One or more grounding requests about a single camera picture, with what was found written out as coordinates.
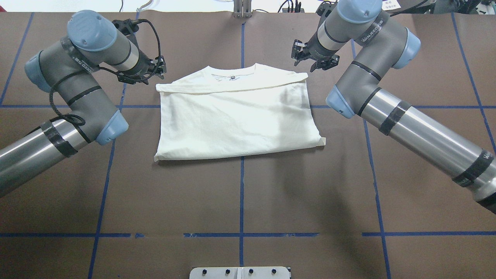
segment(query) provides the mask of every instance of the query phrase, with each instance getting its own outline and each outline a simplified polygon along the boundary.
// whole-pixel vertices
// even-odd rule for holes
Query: mounting plate
[[[290,267],[193,268],[189,279],[291,279]]]

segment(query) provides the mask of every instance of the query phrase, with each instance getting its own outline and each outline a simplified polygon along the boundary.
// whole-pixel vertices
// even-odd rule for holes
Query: cable
[[[280,12],[282,10],[282,6],[284,6],[284,4],[286,2],[288,2],[288,5],[289,5],[289,1],[291,1],[291,3],[293,2],[293,0],[285,0],[284,2],[282,2],[281,6],[279,7],[279,10],[277,10],[277,12]]]
[[[52,88],[50,89],[50,93],[48,95],[48,99],[50,101],[50,106],[52,107],[52,109],[54,110],[54,112],[58,115],[58,117],[60,119],[64,119],[65,121],[73,124],[73,125],[78,125],[78,126],[83,126],[84,124],[86,124],[86,121],[79,115],[75,115],[75,114],[62,114],[58,109],[57,107],[55,106],[55,103],[54,103],[54,93],[55,91],[57,90],[56,88],[58,87],[59,84],[61,84],[62,82],[66,81],[67,79],[73,77],[73,76],[76,76],[78,74],[81,74],[81,73],[86,73],[86,70],[80,70],[80,71],[77,71],[77,72],[73,72],[73,73],[70,73],[66,76],[64,76],[63,78],[61,78],[59,81],[57,81],[53,86]],[[74,121],[73,119],[76,118],[79,120],[79,122],[76,122]]]
[[[155,33],[155,37],[157,38],[157,46],[158,46],[158,57],[161,57],[162,56],[162,52],[160,51],[160,38],[158,37],[158,33],[157,33],[157,30],[155,29],[155,26],[153,26],[153,24],[148,20],[148,19],[138,19],[138,24],[139,23],[142,23],[142,22],[146,22],[150,25],[150,27],[152,28],[153,30],[153,33]],[[110,72],[110,73],[113,73],[115,74],[117,77],[121,75],[121,71],[112,71],[111,69],[108,69],[108,68],[105,68],[105,67],[100,67],[98,66],[98,69],[100,70],[105,70],[107,72]],[[130,77],[127,77],[128,79],[132,80],[132,81],[136,81],[136,82],[142,82],[142,81],[146,81],[146,80],[149,80],[152,76],[154,76],[156,74],[158,70],[158,67],[155,67],[153,69],[153,72],[145,77],[145,78],[141,78],[141,79],[134,79],[134,78],[130,78]]]
[[[145,5],[143,5],[143,6],[139,7],[139,8],[137,8],[137,9],[136,9],[136,11],[137,11],[137,12],[142,12],[142,11],[143,11],[143,9],[144,9],[145,7],[147,7],[147,6],[149,6],[150,4],[152,4],[152,2],[153,2],[153,0],[148,1]]]
[[[399,15],[399,14],[401,14],[401,13],[408,13],[408,12],[410,12],[410,11],[412,11],[412,10],[414,10],[414,9],[416,9],[416,8],[418,8],[418,7],[420,7],[420,6],[422,6],[422,5],[423,5],[425,2],[427,2],[427,1],[429,1],[429,0],[423,0],[422,2],[418,3],[417,5],[415,5],[415,6],[413,6],[413,7],[410,7],[410,8],[408,8],[408,9],[404,9],[404,10],[402,10],[402,11],[397,11],[397,12],[394,12],[394,13],[392,13],[392,14],[391,14],[391,16]]]

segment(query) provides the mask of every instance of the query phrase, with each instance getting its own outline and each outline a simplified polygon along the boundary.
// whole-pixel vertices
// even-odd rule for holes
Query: metal bracket
[[[251,0],[234,0],[234,17],[251,17]]]
[[[193,268],[189,279],[291,279],[290,267]]]

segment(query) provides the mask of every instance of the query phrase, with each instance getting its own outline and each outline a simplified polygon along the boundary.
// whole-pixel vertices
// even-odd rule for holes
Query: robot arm
[[[68,22],[67,37],[29,60],[26,74],[50,93],[54,110],[58,112],[52,95],[58,91],[72,112],[58,112],[59,117],[0,150],[0,197],[87,144],[107,144],[128,129],[121,112],[91,73],[100,69],[99,64],[107,63],[118,70],[115,74],[122,82],[148,84],[151,76],[163,78],[166,70],[160,53],[151,60],[138,49],[135,38],[131,42],[136,25],[146,21],[112,23],[94,11],[80,11]]]
[[[381,0],[339,1],[306,44],[295,40],[295,65],[313,59],[311,70],[330,69],[339,61],[335,53],[353,38],[363,48],[334,85],[327,105],[346,118],[358,114],[470,190],[476,202],[496,213],[493,155],[378,87],[390,68],[406,66],[420,49],[420,40],[381,8]]]

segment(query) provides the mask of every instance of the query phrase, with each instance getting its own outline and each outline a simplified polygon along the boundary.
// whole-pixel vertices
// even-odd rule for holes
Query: folded t-shirt
[[[325,145],[313,122],[306,73],[261,64],[206,67],[157,84],[157,160],[213,159]]]

